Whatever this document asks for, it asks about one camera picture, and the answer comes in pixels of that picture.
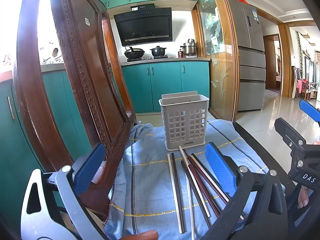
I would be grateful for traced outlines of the left hand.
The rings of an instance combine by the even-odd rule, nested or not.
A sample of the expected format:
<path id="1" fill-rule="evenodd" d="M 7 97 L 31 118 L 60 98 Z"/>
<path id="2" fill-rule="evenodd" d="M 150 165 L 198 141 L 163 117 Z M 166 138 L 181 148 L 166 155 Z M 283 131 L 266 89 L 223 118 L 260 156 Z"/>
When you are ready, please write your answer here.
<path id="1" fill-rule="evenodd" d="M 158 232 L 156 230 L 150 230 L 136 235 L 127 235 L 120 240 L 157 240 Z"/>

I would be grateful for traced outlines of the right hand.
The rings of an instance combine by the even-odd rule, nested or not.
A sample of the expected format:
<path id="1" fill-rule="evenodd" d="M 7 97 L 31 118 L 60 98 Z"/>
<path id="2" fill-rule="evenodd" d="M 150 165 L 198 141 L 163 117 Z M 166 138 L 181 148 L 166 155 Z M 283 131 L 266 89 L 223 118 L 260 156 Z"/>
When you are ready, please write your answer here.
<path id="1" fill-rule="evenodd" d="M 298 206 L 299 208 L 303 208 L 307 206 L 309 202 L 309 194 L 308 194 L 308 188 L 305 186 L 301 186 L 299 196 L 298 196 Z"/>

